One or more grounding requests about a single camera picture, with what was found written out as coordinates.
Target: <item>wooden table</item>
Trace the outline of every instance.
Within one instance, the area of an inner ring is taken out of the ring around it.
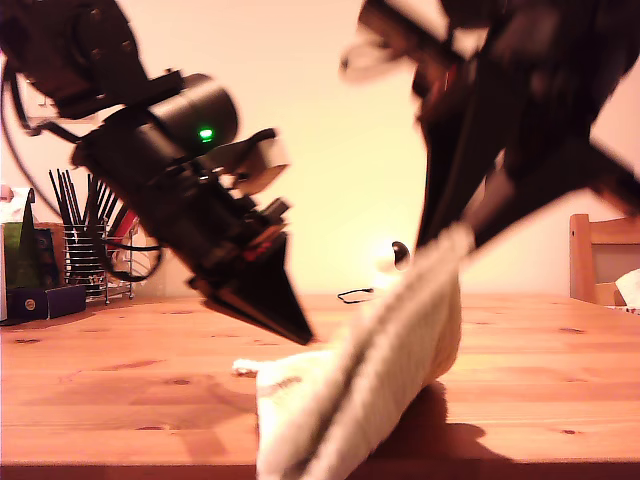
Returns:
[[[316,349],[355,308],[303,304]],[[548,296],[463,304],[454,368],[352,479],[640,478],[639,316]],[[304,350],[193,299],[1,334],[7,479],[255,478],[254,380],[231,365]]]

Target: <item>cable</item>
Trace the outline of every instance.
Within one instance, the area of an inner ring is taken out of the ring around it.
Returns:
[[[348,292],[339,293],[338,298],[348,305],[369,301],[369,300],[345,300],[344,298],[342,298],[345,295],[349,295],[350,293],[358,293],[358,292],[373,293],[373,288],[358,288],[356,290],[349,290]]]
[[[9,67],[8,62],[5,60],[4,65],[2,67],[2,80],[0,85],[0,123],[2,123],[2,133],[7,142],[7,145],[9,146],[11,155],[13,156],[13,159],[16,165],[18,166],[18,168],[20,169],[20,171],[22,172],[22,174],[26,177],[26,179],[29,181],[29,183],[31,184],[33,189],[36,191],[36,193],[40,196],[40,198],[42,198],[42,200],[47,205],[47,207],[49,207],[49,209],[58,218],[62,218],[60,216],[60,210],[47,198],[47,196],[43,193],[42,189],[38,186],[37,182],[31,175],[31,173],[25,167],[24,163],[22,162],[22,159],[20,158],[20,154],[18,153],[18,150],[16,149],[13,143],[11,134],[9,133],[9,128],[7,126],[7,121],[6,121],[4,94],[5,94],[6,85],[11,83],[10,75],[13,75],[15,77],[13,70]]]
[[[29,123],[27,113],[25,112],[24,106],[22,105],[20,90],[18,88],[18,78],[16,77],[16,73],[13,71],[13,68],[11,68],[11,66],[8,65],[6,61],[4,65],[4,71],[8,72],[7,76],[9,78],[9,81],[11,82],[11,94],[13,97],[13,106],[15,108],[16,115],[18,115],[18,120],[22,124],[22,128],[27,132],[27,135],[29,135],[30,137],[37,137],[46,130],[53,133],[55,136],[66,140],[69,143],[76,144],[80,142],[80,137],[51,120],[39,123],[35,127],[32,126]]]
[[[98,179],[94,175],[91,182],[91,187],[89,188],[89,200],[87,202],[87,206],[89,208],[89,221],[87,223],[86,231],[89,234],[89,238],[91,239],[91,243],[95,250],[96,256],[98,257],[98,261],[109,274],[111,274],[118,280],[132,283],[142,282],[153,275],[156,270],[158,270],[158,267],[160,267],[160,264],[162,263],[162,247],[160,245],[155,245],[152,247],[134,247],[133,245],[124,245],[118,242],[113,242],[101,238],[100,234],[98,233],[98,199],[96,198],[97,184]],[[124,250],[128,250],[130,252],[157,251],[158,258],[156,259],[156,262],[153,264],[153,266],[149,269],[149,272],[147,272],[145,275],[131,275],[129,272],[115,269],[113,262],[107,256],[106,249],[104,248],[105,245],[115,246]]]

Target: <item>wooden chair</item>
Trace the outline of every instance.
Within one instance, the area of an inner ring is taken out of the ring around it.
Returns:
[[[640,245],[640,218],[589,221],[572,215],[570,222],[571,298],[598,305],[626,305],[614,282],[596,283],[594,245]]]

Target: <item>cream fabric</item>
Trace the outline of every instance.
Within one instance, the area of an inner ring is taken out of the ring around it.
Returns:
[[[389,436],[420,390],[455,362],[458,272],[473,248],[473,232],[456,224],[418,251],[329,349],[234,365],[256,375],[259,480],[343,480]]]

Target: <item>blue box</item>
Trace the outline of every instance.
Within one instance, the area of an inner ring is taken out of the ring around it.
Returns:
[[[58,318],[87,308],[84,285],[59,288],[14,288],[7,290],[7,319],[1,325]]]

